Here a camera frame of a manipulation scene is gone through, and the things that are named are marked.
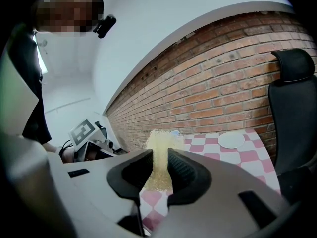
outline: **white plate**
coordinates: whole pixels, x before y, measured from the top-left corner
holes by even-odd
[[[244,136],[238,132],[226,132],[218,138],[218,144],[224,148],[235,149],[244,144]]]

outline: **person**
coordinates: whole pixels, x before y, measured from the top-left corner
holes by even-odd
[[[46,125],[42,99],[42,72],[34,34],[41,32],[87,32],[102,18],[103,0],[36,0],[22,22],[16,25],[7,43],[9,57],[28,87],[39,99],[22,135],[42,144],[47,152],[58,148],[49,144],[52,139]],[[72,162],[73,150],[66,149],[62,160]]]

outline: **red brick wall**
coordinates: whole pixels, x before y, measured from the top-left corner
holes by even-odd
[[[274,156],[267,89],[279,78],[279,65],[270,52],[290,48],[306,50],[316,64],[316,47],[293,15],[249,13],[214,22],[158,55],[106,114],[127,150],[141,149],[153,129],[194,134],[252,127]]]

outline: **white wall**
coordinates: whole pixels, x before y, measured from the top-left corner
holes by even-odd
[[[43,103],[52,145],[63,145],[69,139],[68,132],[82,120],[88,119],[90,122],[100,121],[107,129],[108,139],[113,141],[114,148],[120,147],[108,118],[97,112],[100,107],[90,74],[47,81],[43,86]]]
[[[102,112],[171,44],[219,19],[259,10],[292,12],[287,0],[118,0],[111,10],[117,23],[100,41],[93,71]]]

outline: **table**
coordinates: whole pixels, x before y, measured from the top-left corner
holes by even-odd
[[[218,144],[218,138],[223,133],[200,135],[184,135],[185,150],[209,158],[236,164],[259,178],[267,186],[280,193],[277,175],[259,135],[252,129],[238,130],[245,142],[236,149],[223,148]],[[140,211],[143,226],[153,231],[168,214],[167,198],[172,191],[140,192]]]

